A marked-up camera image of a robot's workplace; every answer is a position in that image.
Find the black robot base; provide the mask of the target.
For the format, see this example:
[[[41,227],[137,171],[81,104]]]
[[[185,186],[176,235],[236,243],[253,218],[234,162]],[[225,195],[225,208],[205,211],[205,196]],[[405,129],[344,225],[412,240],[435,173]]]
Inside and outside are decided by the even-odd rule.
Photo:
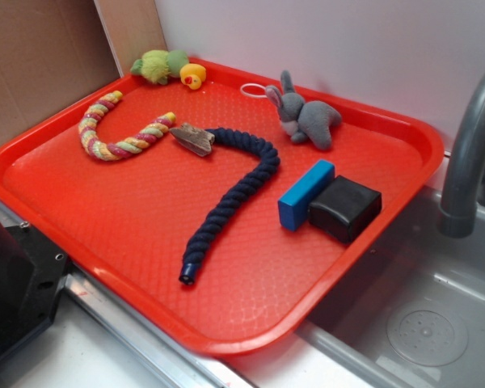
[[[53,324],[69,263],[36,227],[0,222],[0,362]]]

